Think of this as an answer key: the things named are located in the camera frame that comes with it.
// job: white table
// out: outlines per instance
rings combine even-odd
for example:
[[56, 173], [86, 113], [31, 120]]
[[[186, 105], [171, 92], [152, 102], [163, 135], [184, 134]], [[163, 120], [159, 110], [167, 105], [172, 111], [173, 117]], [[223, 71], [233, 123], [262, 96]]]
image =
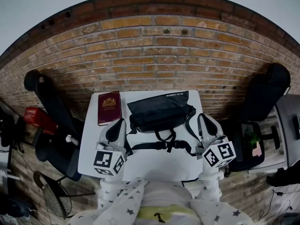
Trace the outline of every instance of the white table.
[[[122, 117], [127, 124], [127, 132], [131, 131], [129, 116], [131, 114], [127, 103], [154, 97], [162, 94], [168, 94], [180, 91], [128, 91], [120, 92]], [[94, 93], [90, 99], [88, 113], [85, 119], [84, 130], [81, 140], [79, 154], [78, 172], [94, 177], [101, 175], [93, 168], [96, 156], [96, 142], [104, 126], [98, 126], [98, 96], [103, 93]], [[199, 93], [196, 90], [189, 91], [187, 102], [196, 108], [196, 115], [190, 120], [190, 126], [194, 133], [198, 135], [197, 118], [202, 113], [202, 106]], [[184, 125], [174, 129], [176, 140], [187, 141], [192, 152], [195, 152], [195, 146], [198, 141], [188, 133]], [[166, 138], [170, 131], [160, 132], [162, 138]], [[127, 140], [131, 147], [140, 143], [157, 142], [155, 134], [137, 133], [128, 135]], [[145, 178], [148, 181], [183, 181], [193, 180], [202, 172], [202, 160], [190, 156], [185, 149], [172, 149], [171, 153], [166, 150], [136, 150], [135, 153], [127, 158], [124, 165], [124, 181], [131, 181], [136, 177]]]

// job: white cube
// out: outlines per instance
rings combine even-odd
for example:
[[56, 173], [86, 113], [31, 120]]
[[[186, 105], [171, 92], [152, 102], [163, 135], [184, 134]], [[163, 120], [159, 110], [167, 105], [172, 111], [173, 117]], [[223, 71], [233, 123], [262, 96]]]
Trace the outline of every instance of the white cube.
[[225, 166], [236, 157], [232, 142], [210, 145], [202, 156], [214, 168]]
[[100, 178], [117, 176], [125, 163], [122, 152], [96, 150], [93, 167], [99, 173]]

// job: book cover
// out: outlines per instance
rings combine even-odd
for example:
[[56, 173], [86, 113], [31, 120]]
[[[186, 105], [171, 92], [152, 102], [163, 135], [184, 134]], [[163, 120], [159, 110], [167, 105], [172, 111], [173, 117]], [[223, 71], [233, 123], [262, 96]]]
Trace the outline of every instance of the book cover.
[[107, 125], [112, 121], [120, 119], [121, 117], [120, 93], [116, 91], [99, 95], [98, 125]]

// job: gold emblem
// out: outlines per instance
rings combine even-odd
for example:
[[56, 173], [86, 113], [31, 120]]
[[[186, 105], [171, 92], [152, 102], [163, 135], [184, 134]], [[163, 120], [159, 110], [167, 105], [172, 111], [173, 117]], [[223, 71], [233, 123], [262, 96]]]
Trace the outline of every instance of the gold emblem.
[[116, 105], [116, 100], [111, 99], [110, 97], [106, 100], [103, 101], [102, 107], [110, 107], [110, 106], [115, 106]]

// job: black messenger bag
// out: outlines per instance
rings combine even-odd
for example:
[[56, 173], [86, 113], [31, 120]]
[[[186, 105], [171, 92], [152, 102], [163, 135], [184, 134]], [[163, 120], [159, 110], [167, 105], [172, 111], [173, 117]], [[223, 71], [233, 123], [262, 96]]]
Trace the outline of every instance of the black messenger bag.
[[[132, 155], [132, 150], [139, 149], [167, 149], [171, 152], [172, 148], [186, 149], [191, 156], [191, 147], [186, 141], [176, 141], [176, 133], [174, 128], [185, 124], [187, 131], [199, 141], [189, 125], [190, 119], [196, 114], [196, 109], [187, 104], [188, 91], [163, 94], [156, 97], [149, 97], [128, 103], [131, 111], [129, 117], [130, 128], [129, 134], [155, 133], [159, 142], [141, 143], [130, 147], [127, 140], [125, 141], [125, 149], [128, 155]], [[170, 130], [171, 135], [166, 139], [162, 139], [159, 135], [160, 131]]]

